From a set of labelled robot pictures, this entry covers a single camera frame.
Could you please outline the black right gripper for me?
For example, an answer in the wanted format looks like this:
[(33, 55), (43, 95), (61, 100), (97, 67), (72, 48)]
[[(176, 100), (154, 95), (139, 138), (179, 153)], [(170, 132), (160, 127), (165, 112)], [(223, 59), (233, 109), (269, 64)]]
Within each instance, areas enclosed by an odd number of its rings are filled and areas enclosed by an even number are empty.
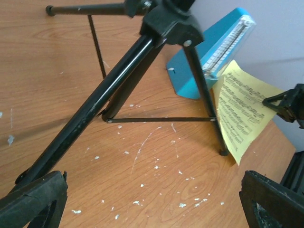
[(278, 95), (265, 98), (262, 102), (267, 108), (277, 112), (286, 122), (297, 121), (300, 129), (304, 129), (304, 85), (297, 84), (295, 88)]

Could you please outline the black music stand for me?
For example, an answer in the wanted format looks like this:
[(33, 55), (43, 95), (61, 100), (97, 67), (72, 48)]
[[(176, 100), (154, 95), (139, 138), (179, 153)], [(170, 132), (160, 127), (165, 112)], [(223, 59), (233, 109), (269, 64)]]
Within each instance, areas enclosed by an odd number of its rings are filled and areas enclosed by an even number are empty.
[(163, 117), (158, 118), (158, 122), (212, 122), (220, 144), (220, 154), (228, 155), (229, 151), (195, 49), (204, 38), (198, 22), (190, 12), (192, 5), (191, 0), (126, 0), (112, 4), (46, 7), (46, 13), (51, 17), (142, 16), (142, 26), (138, 40), (109, 73), (103, 73), (103, 80), (98, 87), (33, 165), (18, 176), (15, 189), (20, 189), (51, 171), (95, 117), (100, 115), (107, 123), (131, 122), (130, 118), (117, 119), (116, 115), (165, 45), (179, 45), (183, 48), (208, 116)]

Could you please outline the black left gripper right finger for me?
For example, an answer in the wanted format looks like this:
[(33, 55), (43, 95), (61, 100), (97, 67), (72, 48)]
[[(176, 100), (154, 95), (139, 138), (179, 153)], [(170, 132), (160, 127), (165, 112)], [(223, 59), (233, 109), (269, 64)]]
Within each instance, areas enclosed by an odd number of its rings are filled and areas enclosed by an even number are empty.
[(304, 226), (304, 197), (256, 171), (245, 171), (239, 197), (250, 228)]

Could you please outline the yellow sheet music page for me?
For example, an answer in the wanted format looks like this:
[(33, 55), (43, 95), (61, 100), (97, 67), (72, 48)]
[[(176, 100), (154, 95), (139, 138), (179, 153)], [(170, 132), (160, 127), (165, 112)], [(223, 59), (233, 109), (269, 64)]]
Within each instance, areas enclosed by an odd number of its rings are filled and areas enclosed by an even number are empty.
[(227, 65), (212, 90), (225, 144), (240, 164), (250, 144), (276, 114), (262, 104), (263, 100), (282, 90), (243, 71), (235, 60)]

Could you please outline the blue metronome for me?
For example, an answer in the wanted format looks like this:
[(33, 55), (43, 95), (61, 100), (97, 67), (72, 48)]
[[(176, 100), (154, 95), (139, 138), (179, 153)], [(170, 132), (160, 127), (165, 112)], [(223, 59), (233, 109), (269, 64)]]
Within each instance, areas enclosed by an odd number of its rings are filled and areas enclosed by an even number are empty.
[[(204, 31), (204, 41), (196, 46), (208, 89), (217, 82), (233, 60), (254, 26), (254, 19), (243, 8), (235, 8)], [(200, 94), (184, 50), (167, 63), (167, 71), (176, 95), (199, 99)]]

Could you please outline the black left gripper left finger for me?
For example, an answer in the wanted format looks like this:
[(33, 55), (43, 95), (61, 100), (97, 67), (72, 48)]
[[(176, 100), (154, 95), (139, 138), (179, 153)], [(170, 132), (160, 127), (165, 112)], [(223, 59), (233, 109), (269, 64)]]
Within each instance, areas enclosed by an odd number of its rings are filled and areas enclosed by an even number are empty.
[(0, 199), (2, 228), (58, 228), (67, 202), (67, 172), (53, 171)]

